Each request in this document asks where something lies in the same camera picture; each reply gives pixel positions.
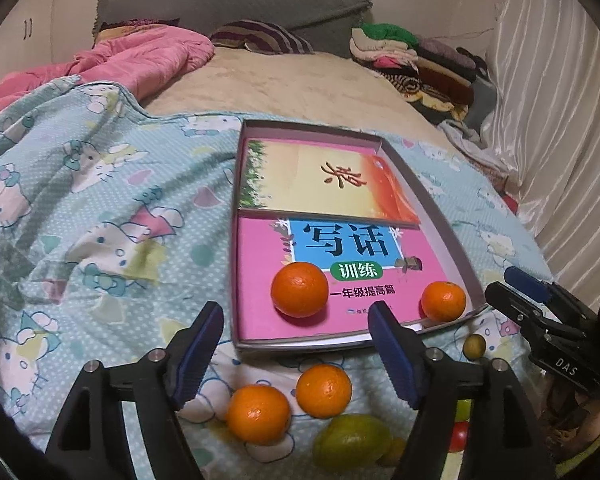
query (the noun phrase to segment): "gray headboard cover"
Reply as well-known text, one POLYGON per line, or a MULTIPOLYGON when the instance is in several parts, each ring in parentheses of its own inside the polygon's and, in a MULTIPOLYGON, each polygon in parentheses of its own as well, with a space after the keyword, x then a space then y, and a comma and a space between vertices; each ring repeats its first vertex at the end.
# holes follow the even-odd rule
POLYGON ((246 18, 281 25, 316 51, 350 57, 351 28, 371 6, 371 0, 98 0, 94 30, 103 22, 180 18, 181 27, 208 36, 225 23, 246 18))

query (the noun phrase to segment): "silver bolt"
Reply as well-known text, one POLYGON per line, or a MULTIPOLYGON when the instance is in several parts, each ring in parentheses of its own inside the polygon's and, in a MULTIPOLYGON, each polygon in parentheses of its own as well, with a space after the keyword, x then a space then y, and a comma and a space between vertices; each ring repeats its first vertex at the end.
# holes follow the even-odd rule
POLYGON ((91 361, 88 361, 87 363, 85 363, 85 365, 82 367, 82 369, 85 372, 92 373, 92 372, 96 371, 99 366, 100 366, 100 361, 98 361, 97 359, 92 359, 91 361))
POLYGON ((152 363, 158 363, 164 359, 165 355, 167 355, 167 352, 164 349, 154 348, 147 354, 147 357, 152 363))
POLYGON ((441 361, 445 356, 445 353, 440 348, 427 348, 424 352, 429 359, 432 361, 441 361))
POLYGON ((506 372, 509 370, 509 364, 504 359, 494 359, 491 361, 491 366, 499 372, 506 372))

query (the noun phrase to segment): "orange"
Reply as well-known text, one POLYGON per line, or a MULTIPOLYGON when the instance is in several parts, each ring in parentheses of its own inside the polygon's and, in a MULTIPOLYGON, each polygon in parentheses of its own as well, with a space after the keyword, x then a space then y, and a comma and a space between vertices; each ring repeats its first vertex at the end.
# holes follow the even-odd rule
POLYGON ((351 381, 337 366, 315 365, 298 379, 296 400, 305 413, 315 418, 339 415, 351 400, 351 381))
POLYGON ((249 384, 237 390, 229 401, 226 423, 240 440, 268 446, 281 440, 289 427, 291 407, 273 386, 249 384))
POLYGON ((447 323, 462 316, 466 307, 466 295, 455 283, 432 282, 425 287, 420 305, 429 319, 447 323))
POLYGON ((329 283, 324 272, 314 264, 294 262, 273 277, 271 299, 282 314, 309 317, 327 305, 329 283))

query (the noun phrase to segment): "light blue polka dot blanket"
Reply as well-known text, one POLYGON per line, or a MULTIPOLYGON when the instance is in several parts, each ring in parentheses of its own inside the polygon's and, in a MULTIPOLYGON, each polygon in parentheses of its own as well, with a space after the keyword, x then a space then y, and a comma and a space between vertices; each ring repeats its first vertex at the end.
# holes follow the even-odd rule
MULTIPOLYGON (((0 401, 41 448, 84 362, 132 362, 189 326, 207 300, 228 305, 230 202, 245 117, 153 117, 120 86, 79 86, 75 77, 0 113, 0 401)), ((469 164, 430 144, 374 133, 418 174, 483 285, 512 264, 551 278, 532 237, 469 164)), ((460 359, 470 332, 483 334, 488 355, 509 360, 533 389, 537 374, 518 328, 492 310, 426 344, 460 359)), ((207 478, 330 478, 311 459, 328 422, 294 399, 299 375, 316 362, 351 377, 347 412, 373 414, 408 435, 414 412, 371 349, 248 360, 229 338, 225 327, 199 395, 181 412, 207 478), (245 446, 223 422, 232 391, 255 382, 280 389, 292 407, 276 446, 245 446)), ((138 478, 151 479, 134 410, 126 406, 125 417, 138 478)), ((390 473, 372 467, 347 478, 390 473)))

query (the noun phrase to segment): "lime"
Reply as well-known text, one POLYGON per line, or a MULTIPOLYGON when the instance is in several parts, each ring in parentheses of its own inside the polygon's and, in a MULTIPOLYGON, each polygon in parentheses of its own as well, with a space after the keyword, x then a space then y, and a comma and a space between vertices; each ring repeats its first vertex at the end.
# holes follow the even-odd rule
POLYGON ((487 350, 487 341, 480 334, 471 334, 462 345, 462 353, 469 361, 477 361, 487 350))
POLYGON ((407 441, 399 436, 394 437, 387 452, 378 459, 382 467, 396 467, 400 463, 407 441))
POLYGON ((374 416, 339 415, 315 437, 314 463, 339 473, 372 464, 391 444, 391 432, 374 416))
POLYGON ((471 399, 458 400, 458 405, 456 406, 456 420, 454 422, 464 422, 469 420, 469 415, 471 415, 471 399))

